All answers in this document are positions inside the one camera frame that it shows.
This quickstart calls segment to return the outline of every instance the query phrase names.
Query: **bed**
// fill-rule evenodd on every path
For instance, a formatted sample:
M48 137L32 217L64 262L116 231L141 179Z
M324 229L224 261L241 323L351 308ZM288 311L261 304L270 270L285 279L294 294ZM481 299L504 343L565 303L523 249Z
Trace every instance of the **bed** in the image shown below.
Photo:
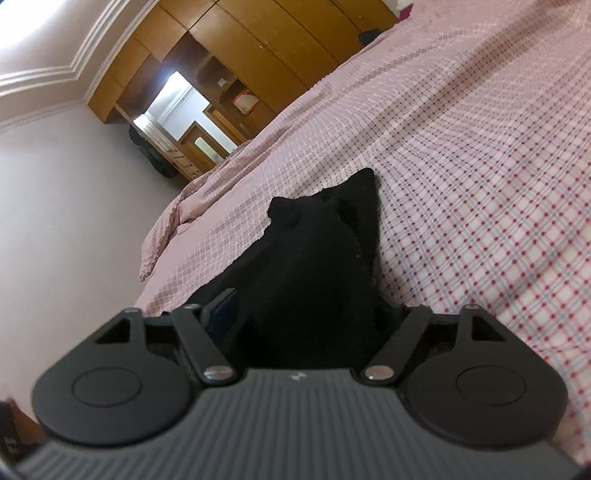
M370 167L382 294L474 302L569 386L555 442L591 460L591 0L439 0L383 33L190 183L142 247L160 314L299 197Z

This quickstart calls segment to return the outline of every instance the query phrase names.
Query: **white wall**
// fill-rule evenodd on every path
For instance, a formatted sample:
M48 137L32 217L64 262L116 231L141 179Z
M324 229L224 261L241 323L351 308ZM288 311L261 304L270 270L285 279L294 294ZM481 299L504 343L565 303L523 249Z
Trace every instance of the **white wall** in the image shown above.
M184 181L84 105L0 134L0 163L0 384L31 414L35 379L134 304L141 242Z
M177 140L183 136L187 128L194 121L197 121L207 133L215 138L221 146L229 152L236 148L236 145L214 124L203 110L209 105L207 99L197 90L193 90L185 100L174 109L174 111L163 122L162 126Z

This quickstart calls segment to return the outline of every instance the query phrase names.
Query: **red dot pattern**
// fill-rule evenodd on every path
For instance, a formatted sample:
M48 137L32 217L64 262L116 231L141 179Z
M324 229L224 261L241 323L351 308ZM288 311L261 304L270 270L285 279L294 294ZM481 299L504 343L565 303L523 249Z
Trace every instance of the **red dot pattern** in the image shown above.
M371 167L383 294L497 315L564 378L556 443L590 461L590 14L591 0L419 3L168 207L137 305L170 310L221 273L274 196Z

